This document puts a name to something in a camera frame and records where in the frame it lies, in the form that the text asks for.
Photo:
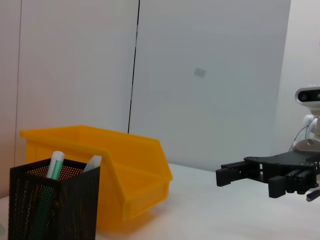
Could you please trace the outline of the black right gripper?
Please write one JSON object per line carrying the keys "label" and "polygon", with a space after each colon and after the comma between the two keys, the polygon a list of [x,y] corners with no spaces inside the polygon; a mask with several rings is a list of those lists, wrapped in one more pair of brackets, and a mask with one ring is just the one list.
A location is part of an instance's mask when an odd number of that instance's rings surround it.
{"label": "black right gripper", "polygon": [[317,188],[319,173],[320,153],[311,151],[289,151],[267,157],[248,156],[244,161],[223,164],[215,171],[218,187],[252,179],[268,183],[268,196],[274,199],[286,193],[304,195]]}

